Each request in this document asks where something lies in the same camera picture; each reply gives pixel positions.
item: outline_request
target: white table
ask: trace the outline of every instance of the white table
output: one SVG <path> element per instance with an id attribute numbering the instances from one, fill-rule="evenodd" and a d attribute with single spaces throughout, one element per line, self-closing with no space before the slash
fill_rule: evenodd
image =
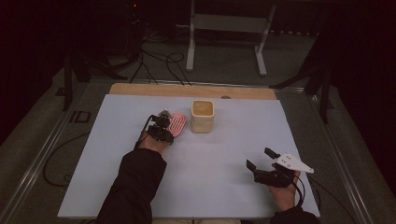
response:
<path id="1" fill-rule="evenodd" d="M 186 70 L 192 71 L 194 66 L 195 40 L 194 34 L 196 29 L 217 30 L 217 31 L 235 31 L 262 34 L 262 40 L 259 45 L 254 48 L 259 74 L 262 77 L 267 76 L 264 59 L 262 57 L 262 49 L 265 40 L 270 31 L 272 18 L 274 17 L 276 6 L 272 5 L 270 12 L 266 18 L 252 17 L 235 17 L 222 15 L 208 15 L 195 13 L 195 0 L 191 0 L 190 14 L 190 44 L 187 54 Z"/>
<path id="2" fill-rule="evenodd" d="M 122 156 L 134 146 L 149 115 L 168 108 L 190 117 L 194 99 L 203 98 L 107 95 L 58 216 L 95 218 Z M 265 147 L 299 158 L 280 102 L 209 99 L 216 108 L 214 129 L 197 134 L 188 123 L 167 149 L 164 159 L 168 166 L 151 204 L 153 216 L 271 217 L 276 210 L 272 196 L 265 186 L 253 181 L 246 159 L 260 169 L 271 170 L 273 161 L 264 154 Z M 319 216 L 305 174 L 301 179 L 306 188 L 304 210 Z"/>

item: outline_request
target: black sleeve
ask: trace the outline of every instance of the black sleeve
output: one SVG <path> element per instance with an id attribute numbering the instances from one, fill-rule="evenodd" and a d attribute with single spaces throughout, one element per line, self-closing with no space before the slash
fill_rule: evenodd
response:
<path id="1" fill-rule="evenodd" d="M 156 151 L 138 148 L 126 154 L 95 223 L 151 224 L 150 202 L 165 168 Z"/>
<path id="2" fill-rule="evenodd" d="M 289 210 L 275 213 L 271 218 L 270 224 L 320 224 L 314 214 L 305 212 L 302 207 L 296 206 Z"/>

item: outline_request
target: yellow cup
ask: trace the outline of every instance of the yellow cup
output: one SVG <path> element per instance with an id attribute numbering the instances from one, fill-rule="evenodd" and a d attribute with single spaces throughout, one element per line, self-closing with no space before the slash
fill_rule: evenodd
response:
<path id="1" fill-rule="evenodd" d="M 211 101 L 196 100 L 191 104 L 191 130 L 194 133 L 210 133 L 213 129 L 215 105 Z"/>

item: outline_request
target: dark background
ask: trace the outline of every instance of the dark background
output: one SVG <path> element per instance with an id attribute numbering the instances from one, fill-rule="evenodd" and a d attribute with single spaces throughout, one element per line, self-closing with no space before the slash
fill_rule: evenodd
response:
<path id="1" fill-rule="evenodd" d="M 131 2 L 2 1 L 0 144 L 50 87 L 52 77 L 64 65 L 70 46 L 92 54 L 112 48 L 117 52 L 120 47 L 109 46 L 106 34 L 113 34 L 115 31 L 111 29 L 125 25 L 127 18 L 123 7 L 119 6 Z M 150 26 L 170 37 L 175 38 L 175 24 L 189 23 L 189 1 L 135 2 L 139 6 L 135 13 L 142 13 Z M 316 35 L 320 32 L 306 59 L 308 62 L 328 59 L 329 50 L 337 46 L 332 84 L 339 89 L 376 164 L 395 193 L 396 183 L 391 171 L 396 158 L 396 90 L 393 81 L 396 75 L 396 17 L 393 14 L 396 6 L 391 0 L 360 0 L 354 4 L 308 2 L 280 4 L 272 30 L 275 34 L 285 31 Z M 261 3 L 202 0 L 196 10 L 260 16 L 262 12 L 257 10 L 257 5 Z M 109 24 L 101 22 L 98 25 L 98 14 L 101 15 L 99 20 L 109 21 Z"/>

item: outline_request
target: red and white striped object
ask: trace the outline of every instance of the red and white striped object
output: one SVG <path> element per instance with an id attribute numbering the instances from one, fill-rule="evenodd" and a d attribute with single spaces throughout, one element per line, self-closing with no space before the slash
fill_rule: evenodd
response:
<path id="1" fill-rule="evenodd" d="M 184 125 L 186 124 L 187 118 L 185 115 L 180 113 L 172 114 L 171 123 L 169 124 L 168 130 L 174 136 L 177 137 L 183 131 Z"/>

